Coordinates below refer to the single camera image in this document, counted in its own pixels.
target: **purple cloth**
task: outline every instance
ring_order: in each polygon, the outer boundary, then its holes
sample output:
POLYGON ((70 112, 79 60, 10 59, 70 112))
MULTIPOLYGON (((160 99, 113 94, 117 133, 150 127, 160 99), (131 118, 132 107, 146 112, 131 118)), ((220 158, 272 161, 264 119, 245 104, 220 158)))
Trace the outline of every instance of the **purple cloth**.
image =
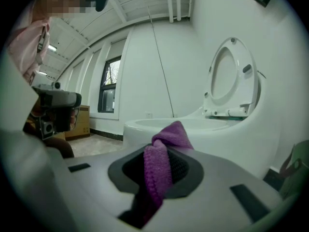
MULTIPOLYGON (((144 179, 157 211, 163 203, 166 191, 173 185, 166 145, 188 149, 193 147, 180 121, 173 122, 153 136, 152 144, 153 146, 147 146, 144 150, 144 179)), ((148 221, 153 214, 148 214, 145 220, 148 221)))

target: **raised toilet lid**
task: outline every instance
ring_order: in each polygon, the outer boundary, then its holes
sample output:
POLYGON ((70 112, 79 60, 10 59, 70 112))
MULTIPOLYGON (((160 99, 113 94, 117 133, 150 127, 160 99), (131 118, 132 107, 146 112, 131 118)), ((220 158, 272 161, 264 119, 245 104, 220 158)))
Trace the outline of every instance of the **raised toilet lid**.
POLYGON ((246 117, 255 108, 258 79, 252 56, 235 37, 217 50, 209 69, 204 98, 206 116, 246 117))

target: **white toilet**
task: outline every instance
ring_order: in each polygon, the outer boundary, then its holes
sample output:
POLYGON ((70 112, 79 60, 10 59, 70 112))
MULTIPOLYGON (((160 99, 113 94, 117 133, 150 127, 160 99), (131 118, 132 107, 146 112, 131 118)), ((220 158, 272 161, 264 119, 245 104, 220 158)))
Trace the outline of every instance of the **white toilet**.
POLYGON ((263 178, 280 136, 272 97, 267 79, 258 73, 247 47, 230 37, 212 61, 203 106, 182 118, 127 122, 124 147, 150 143, 152 136, 179 120, 195 150, 228 159, 263 178))

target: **power outlet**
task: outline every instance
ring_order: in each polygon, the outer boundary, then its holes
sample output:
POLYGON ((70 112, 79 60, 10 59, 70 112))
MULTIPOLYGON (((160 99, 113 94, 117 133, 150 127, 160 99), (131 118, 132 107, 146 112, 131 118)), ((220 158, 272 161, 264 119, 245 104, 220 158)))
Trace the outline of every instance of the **power outlet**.
POLYGON ((153 114, 152 113, 148 113, 148 112, 145 112, 146 113, 146 118, 153 118, 153 114))

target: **curved ceiling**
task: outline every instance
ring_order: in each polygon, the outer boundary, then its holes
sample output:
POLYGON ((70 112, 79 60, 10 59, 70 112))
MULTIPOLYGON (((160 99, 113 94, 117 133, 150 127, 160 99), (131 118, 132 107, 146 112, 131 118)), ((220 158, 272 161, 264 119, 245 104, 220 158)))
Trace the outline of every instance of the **curved ceiling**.
POLYGON ((101 12, 89 8, 86 13, 69 18, 53 18, 50 27, 50 44, 56 52, 48 50, 41 71, 57 80, 70 63, 84 50, 105 35, 120 28, 151 18, 170 17, 173 20, 180 5, 181 17, 190 16, 190 0, 109 0, 101 12))

